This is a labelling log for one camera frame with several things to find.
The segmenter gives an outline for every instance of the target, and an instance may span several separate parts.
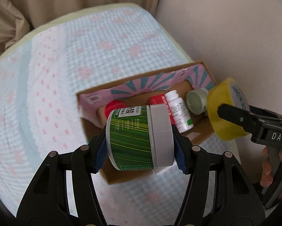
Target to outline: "yellow tape roll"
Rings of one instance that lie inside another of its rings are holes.
[[[207,98],[208,116],[213,130],[224,141],[248,135],[249,133],[245,132],[242,127],[221,119],[217,115],[218,107],[221,104],[228,104],[250,111],[242,90],[232,78],[224,80],[221,84],[209,91]]]

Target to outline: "blue gripper pad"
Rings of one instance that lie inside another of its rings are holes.
[[[99,172],[99,170],[103,167],[106,157],[107,157],[107,145],[106,145],[106,137],[104,137],[96,153],[96,162],[95,162],[96,172]]]
[[[186,167],[186,158],[184,155],[184,152],[178,142],[177,137],[174,135],[174,157],[176,159],[178,168],[185,174],[187,175],[188,173],[188,168]]]

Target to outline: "white bottle cap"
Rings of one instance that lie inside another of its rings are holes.
[[[176,90],[172,90],[172,91],[165,94],[165,98],[166,98],[167,101],[173,100],[173,99],[178,98],[178,97],[179,97],[179,95],[178,95]]]
[[[198,88],[187,93],[186,103],[191,113],[200,115],[207,110],[207,96],[208,90],[205,88]]]

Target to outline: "red box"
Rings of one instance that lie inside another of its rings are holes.
[[[174,117],[172,116],[172,113],[171,113],[171,111],[170,111],[169,105],[168,105],[168,103],[167,103],[167,101],[166,101],[166,98],[165,98],[165,95],[164,95],[164,94],[160,94],[160,95],[156,95],[156,96],[150,97],[150,98],[148,99],[148,104],[149,104],[149,105],[165,104],[166,107],[167,107],[167,110],[168,110],[170,122],[171,122],[172,124],[176,124],[175,121],[174,121]]]

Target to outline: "green label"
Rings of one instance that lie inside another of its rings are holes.
[[[120,166],[120,169],[123,171],[132,171],[132,170],[147,170],[152,168],[151,165],[142,165],[142,166]]]
[[[188,126],[192,125],[191,119],[189,119],[189,120],[187,121],[187,125],[188,125]]]
[[[122,116],[123,109],[112,115],[110,146],[114,161],[120,170],[153,169],[146,106],[133,108],[134,112],[124,108]]]

